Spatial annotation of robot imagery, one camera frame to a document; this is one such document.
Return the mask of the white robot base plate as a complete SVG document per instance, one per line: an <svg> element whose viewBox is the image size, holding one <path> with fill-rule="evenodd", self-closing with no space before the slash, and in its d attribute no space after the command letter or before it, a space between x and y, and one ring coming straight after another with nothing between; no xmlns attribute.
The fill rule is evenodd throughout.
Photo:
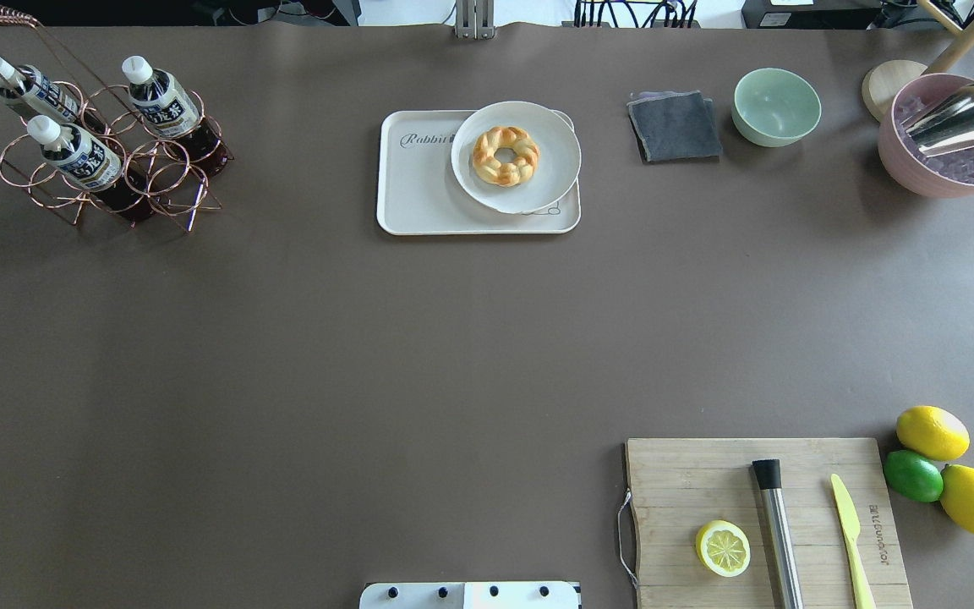
<svg viewBox="0 0 974 609"><path fill-rule="evenodd" d="M364 587L359 608L581 608L580 584L545 581L382 582Z"/></svg>

